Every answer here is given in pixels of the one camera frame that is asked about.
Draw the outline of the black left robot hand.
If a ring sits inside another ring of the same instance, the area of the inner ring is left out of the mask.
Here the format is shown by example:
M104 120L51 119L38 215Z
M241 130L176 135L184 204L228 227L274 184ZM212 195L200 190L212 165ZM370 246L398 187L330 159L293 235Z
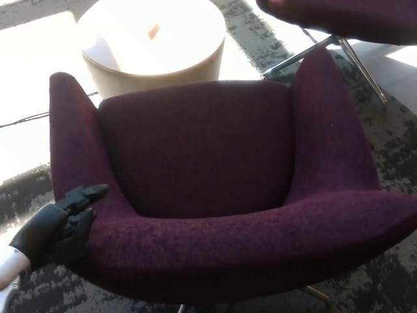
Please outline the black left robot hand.
M74 263L86 257L86 243L95 213L91 205L108 192L106 184L79 186L61 200L41 208L12 238L36 271L50 263Z

